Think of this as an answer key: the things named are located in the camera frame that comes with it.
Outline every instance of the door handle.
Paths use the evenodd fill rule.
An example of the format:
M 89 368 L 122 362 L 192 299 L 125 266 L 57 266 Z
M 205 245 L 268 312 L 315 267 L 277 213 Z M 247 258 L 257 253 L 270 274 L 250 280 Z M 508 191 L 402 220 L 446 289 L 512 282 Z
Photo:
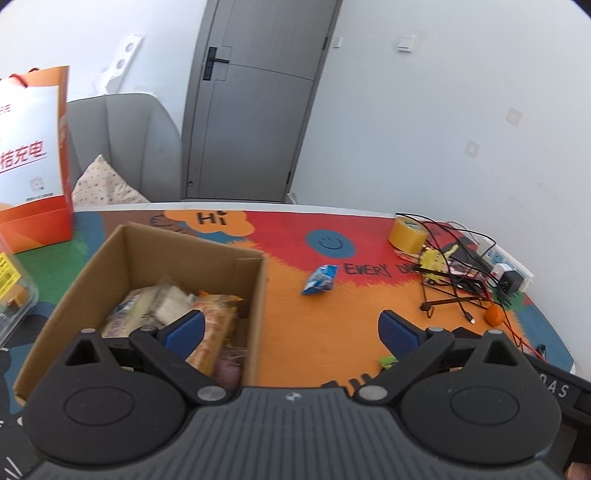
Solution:
M 209 81 L 212 79 L 213 64 L 215 62 L 230 63 L 230 60 L 217 59 L 216 53 L 217 53 L 217 47 L 209 47 L 209 50 L 207 51 L 207 57 L 205 59 L 205 69 L 203 70 L 203 80 Z

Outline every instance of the orange and white shopping bag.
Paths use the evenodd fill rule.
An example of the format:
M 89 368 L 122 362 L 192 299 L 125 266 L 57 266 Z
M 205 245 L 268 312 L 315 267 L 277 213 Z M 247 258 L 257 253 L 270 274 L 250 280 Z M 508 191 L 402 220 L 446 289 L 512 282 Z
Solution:
M 0 80 L 0 233 L 14 253 L 72 238 L 68 69 Z

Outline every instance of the blue circle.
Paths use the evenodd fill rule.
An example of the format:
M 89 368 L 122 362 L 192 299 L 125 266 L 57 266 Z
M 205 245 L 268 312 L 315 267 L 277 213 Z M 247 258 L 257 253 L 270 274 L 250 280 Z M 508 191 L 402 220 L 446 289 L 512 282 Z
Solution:
M 325 257 L 349 258 L 355 255 L 351 240 L 334 230 L 312 230 L 306 236 L 306 242 Z

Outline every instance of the colorful painted table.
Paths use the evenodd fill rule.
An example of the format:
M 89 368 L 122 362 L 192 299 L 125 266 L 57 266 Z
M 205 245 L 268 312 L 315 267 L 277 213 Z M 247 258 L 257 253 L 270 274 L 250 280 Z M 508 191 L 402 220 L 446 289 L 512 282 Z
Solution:
M 304 387 L 330 380 L 344 384 L 362 373 L 375 375 L 379 359 L 389 353 L 377 332 L 378 315 L 385 309 L 421 328 L 440 325 L 451 330 L 464 326 L 482 333 L 488 327 L 483 310 L 472 306 L 467 309 L 476 319 L 474 325 L 463 318 L 455 304 L 436 307 L 431 319 L 419 310 L 423 301 L 419 277 L 386 240 L 393 222 L 391 215 L 265 204 L 177 203 L 138 208 L 79 212 L 74 240 L 19 255 L 40 288 L 40 302 L 0 351 L 4 375 L 4 382 L 0 382 L 0 468 L 9 478 L 35 463 L 19 425 L 21 407 L 12 397 L 16 374 L 68 286 L 104 239 L 124 222 L 232 242 L 268 254 L 259 385 Z M 445 231 L 439 233 L 440 244 L 454 242 Z M 302 296 L 300 291 L 310 273 L 328 263 L 339 266 L 335 289 Z M 571 369 L 573 358 L 527 296 L 514 302 L 509 315 L 514 329 L 530 344 L 547 346 L 551 363 Z

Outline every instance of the plastic container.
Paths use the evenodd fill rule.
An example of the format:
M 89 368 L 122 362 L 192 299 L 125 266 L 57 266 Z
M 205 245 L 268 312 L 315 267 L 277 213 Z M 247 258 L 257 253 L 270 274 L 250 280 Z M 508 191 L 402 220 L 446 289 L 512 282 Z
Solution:
M 0 237 L 0 346 L 38 300 L 35 282 Z

